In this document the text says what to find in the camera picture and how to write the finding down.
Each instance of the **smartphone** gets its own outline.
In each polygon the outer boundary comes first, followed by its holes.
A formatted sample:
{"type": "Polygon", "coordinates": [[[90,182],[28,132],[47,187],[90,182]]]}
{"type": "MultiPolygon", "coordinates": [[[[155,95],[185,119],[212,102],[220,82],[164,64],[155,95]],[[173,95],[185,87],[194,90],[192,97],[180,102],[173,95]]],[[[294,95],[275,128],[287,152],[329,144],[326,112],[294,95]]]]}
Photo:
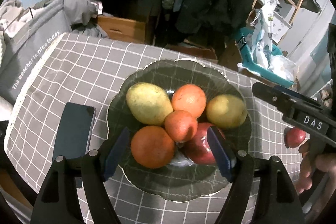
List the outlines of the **smartphone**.
{"type": "MultiPolygon", "coordinates": [[[[53,161],[59,155],[74,159],[88,152],[95,114],[92,106],[66,103],[57,130],[53,161]]],[[[76,178],[76,187],[82,186],[82,179],[76,178]]]]}

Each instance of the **hand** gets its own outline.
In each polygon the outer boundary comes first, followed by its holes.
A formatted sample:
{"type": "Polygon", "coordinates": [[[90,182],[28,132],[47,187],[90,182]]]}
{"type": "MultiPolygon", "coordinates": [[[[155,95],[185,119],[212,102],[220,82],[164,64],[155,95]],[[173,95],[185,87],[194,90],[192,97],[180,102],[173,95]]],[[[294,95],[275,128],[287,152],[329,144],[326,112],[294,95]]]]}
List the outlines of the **hand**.
{"type": "MultiPolygon", "coordinates": [[[[295,185],[298,194],[302,193],[304,190],[310,189],[312,186],[311,175],[311,165],[309,161],[309,140],[300,146],[299,152],[302,153],[303,160],[300,165],[300,175],[299,180],[295,185]]],[[[328,203],[332,194],[336,189],[336,154],[323,154],[318,155],[315,160],[315,166],[317,169],[328,172],[329,180],[325,186],[325,189],[319,199],[316,201],[311,211],[316,218],[325,205],[328,203]]]]}

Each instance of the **orange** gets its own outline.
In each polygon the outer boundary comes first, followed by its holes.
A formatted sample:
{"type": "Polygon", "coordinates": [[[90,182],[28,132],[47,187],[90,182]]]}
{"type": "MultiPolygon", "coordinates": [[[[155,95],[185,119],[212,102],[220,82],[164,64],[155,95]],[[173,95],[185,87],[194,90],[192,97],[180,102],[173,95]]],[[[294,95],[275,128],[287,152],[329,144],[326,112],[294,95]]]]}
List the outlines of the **orange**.
{"type": "Polygon", "coordinates": [[[186,110],[198,118],[205,109],[207,99],[200,87],[187,84],[175,91],[171,104],[174,110],[186,110]]]}
{"type": "Polygon", "coordinates": [[[196,134],[197,120],[188,111],[177,110],[166,117],[165,129],[175,142],[187,142],[196,134]]]}
{"type": "Polygon", "coordinates": [[[160,168],[172,160],[175,142],[163,128],[147,126],[133,136],[131,152],[137,163],[147,168],[160,168]]]}

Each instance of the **gray storage bag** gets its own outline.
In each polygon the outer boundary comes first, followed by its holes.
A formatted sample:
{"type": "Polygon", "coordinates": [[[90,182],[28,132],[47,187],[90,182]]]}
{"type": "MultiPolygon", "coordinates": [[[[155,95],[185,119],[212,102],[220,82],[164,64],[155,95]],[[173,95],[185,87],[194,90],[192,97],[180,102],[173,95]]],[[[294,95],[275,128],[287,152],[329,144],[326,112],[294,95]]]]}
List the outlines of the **gray storage bag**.
{"type": "Polygon", "coordinates": [[[27,22],[6,45],[0,68],[0,96],[11,104],[51,42],[64,32],[71,32],[63,8],[63,0],[52,0],[41,15],[27,22]]]}

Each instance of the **gray checkered tablecloth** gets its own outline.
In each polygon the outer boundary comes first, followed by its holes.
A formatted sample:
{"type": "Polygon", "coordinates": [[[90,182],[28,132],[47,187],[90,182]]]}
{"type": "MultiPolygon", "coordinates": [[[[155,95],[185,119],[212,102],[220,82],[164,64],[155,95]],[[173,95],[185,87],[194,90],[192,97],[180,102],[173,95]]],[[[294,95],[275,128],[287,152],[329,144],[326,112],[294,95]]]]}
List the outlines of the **gray checkered tablecloth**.
{"type": "MultiPolygon", "coordinates": [[[[4,148],[18,173],[39,191],[51,166],[55,136],[66,102],[96,108],[90,149],[97,149],[107,136],[107,109],[123,81],[156,60],[180,58],[191,57],[149,45],[68,33],[60,36],[25,83],[6,132],[4,148]]],[[[298,179],[301,155],[297,149],[285,148],[283,131],[287,125],[282,122],[281,113],[253,96],[251,88],[255,80],[208,61],[199,62],[224,73],[243,94],[252,123],[249,153],[265,159],[278,155],[292,180],[298,179]]],[[[258,184],[258,180],[253,183],[243,223],[252,218],[258,184]]],[[[230,190],[229,185],[212,196],[175,203],[133,187],[120,168],[105,187],[124,224],[212,224],[230,190]]],[[[92,223],[84,189],[78,190],[78,196],[85,222],[92,223]]]]}

